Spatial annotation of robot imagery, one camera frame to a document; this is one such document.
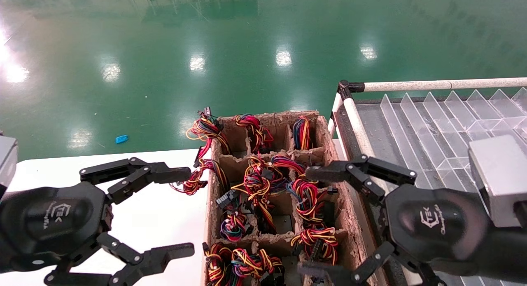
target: white table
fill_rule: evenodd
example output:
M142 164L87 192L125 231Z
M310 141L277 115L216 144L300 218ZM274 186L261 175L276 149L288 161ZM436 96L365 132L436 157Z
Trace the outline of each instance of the white table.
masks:
M145 162L166 162L169 167L194 164L197 149L26 160L17 164L8 192L36 187L68 187L79 183L79 170L114 160L138 157ZM107 191L114 182L100 184ZM196 253L173 260L165 273L141 279L136 286L198 286L201 281L207 187L195 195L176 192L168 184L151 184L120 205L113 205L110 234L142 253L153 247L191 242ZM124 263L99 250L72 272L114 274ZM0 285L39 286L54 267L34 272L0 274Z

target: robotic hand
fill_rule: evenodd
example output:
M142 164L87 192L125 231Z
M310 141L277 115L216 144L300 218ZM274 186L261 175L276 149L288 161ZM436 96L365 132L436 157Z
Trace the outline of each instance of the robotic hand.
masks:
M418 273L424 286L446 285L433 271L527 283L527 232L495 226L478 193L418 189L414 171L365 155L312 166L305 175L313 181L346 181L380 206L384 243L355 271L304 263L299 265L303 274L329 276L335 286L363 286L391 257ZM369 175L399 187L385 195Z
M0 171L4 166L0 161ZM5 193L7 184L0 184L0 273L57 265L45 277L46 285L131 286L146 275L164 272L171 260L194 254L191 243L140 254L108 234L111 204L122 203L150 183L186 181L189 168L168 168L164 162L147 163L133 157L79 173L81 183L65 188ZM108 194L95 186L121 178ZM114 275L69 273L100 248L126 263L124 268Z

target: colorful wire bundle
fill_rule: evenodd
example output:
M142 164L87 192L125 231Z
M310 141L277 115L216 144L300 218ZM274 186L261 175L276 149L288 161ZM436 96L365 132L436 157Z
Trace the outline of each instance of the colorful wire bundle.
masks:
M194 134L196 138L190 137L189 132ZM225 134L218 128L218 123L214 116L209 116L205 115L205 113L200 113L200 119L194 121L192 127L187 130L187 138L191 140L201 140L205 142L205 147L202 147L199 150L198 159L203 158L205 153L209 151L210 147L212 146L213 139L218 139L220 145L222 146L222 151L224 154L232 154Z
M309 150L309 120L301 116L293 125L293 140L295 149Z
M247 216L243 213L239 213L239 211L228 213L226 219L220 226L220 235L224 239L228 239L229 241L236 243L242 237L245 237L245 235L248 234L247 230L249 228L245 227L246 224Z
M173 183L169 183L170 187L177 192L181 192L187 195L194 195L198 190L207 185L207 181L201 181L201 176L203 172L208 169L213 171L218 177L222 188L228 190L230 187L229 180L227 179L224 171L220 168L220 164L216 160L212 159L200 159L199 166L192 172L190 179L183 182L183 188L178 188Z
M253 277L260 279L266 272L284 273L282 259L269 256L264 249L258 250L258 254L249 255L245 249L232 250L232 271L241 278Z
M318 194L317 186L304 179L296 179L289 183L287 191L298 201L296 209L300 217L307 222L322 222L319 213L324 205L321 198L327 193L326 191Z
M271 158L271 164L277 168L292 169L298 175L305 174L305 166L283 155L275 155L273 158Z
M263 127L258 118L252 114L237 115L234 118L236 125L241 127L247 127L256 139L254 141L254 147L251 149L252 153L257 153L262 148L270 148L273 136L269 130Z
M271 190L271 183L265 177L262 177L258 172L250 172L245 175L243 183L231 187L233 190L239 190L247 194L247 200L252 202L254 207L258 207L261 216L265 220L266 229L269 233L276 233L275 224L273 224L273 217L269 212L274 208L274 205L269 201L269 194Z
M213 244L209 250L205 250L205 261L207 262L207 276L209 285L224 286L230 279L232 251L221 244Z
M249 166L245 170L245 176L251 172L256 172L269 180L271 184L271 195L286 191L286 186L289 181L272 162L264 162L261 157L251 156L249 157Z
M291 246L303 244L304 251L308 256L313 253L313 246L318 239L323 242L320 259L322 261L331 261L331 265L337 263L337 238L335 237L335 228L324 228L321 230L306 229L291 240Z

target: green epoxy floor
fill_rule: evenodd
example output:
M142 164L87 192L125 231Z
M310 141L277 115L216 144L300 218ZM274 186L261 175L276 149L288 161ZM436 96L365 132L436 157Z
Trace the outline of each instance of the green epoxy floor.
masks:
M0 0L0 15L0 130L20 160L197 148L185 131L205 106L328 116L340 79L527 68L525 0Z

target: logo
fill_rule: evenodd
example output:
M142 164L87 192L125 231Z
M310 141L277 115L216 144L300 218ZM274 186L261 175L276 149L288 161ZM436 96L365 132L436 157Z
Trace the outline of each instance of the logo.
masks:
M446 228L445 228L445 217L443 217L443 211L439 209L438 205L434 205L434 208L437 211L437 213L439 213L439 219L441 220L441 234L444 235L446 234Z
M433 228L434 226L439 224L439 217L437 216L437 213L430 211L429 207L423 207L423 210L419 213L421 214L421 223L428 226L429 228Z
M429 228L435 227L437 224L441 223L441 234L446 234L445 228L445 218L443 217L443 211L439 208L438 205L434 205L435 211L430 211L430 207L423 207L423 210L420 211L421 223L428 226Z
M44 229L49 227L49 222L55 218L54 222L62 222L62 218L70 214L71 206L67 204L56 205L57 202L53 201L47 207L46 214L44 216Z

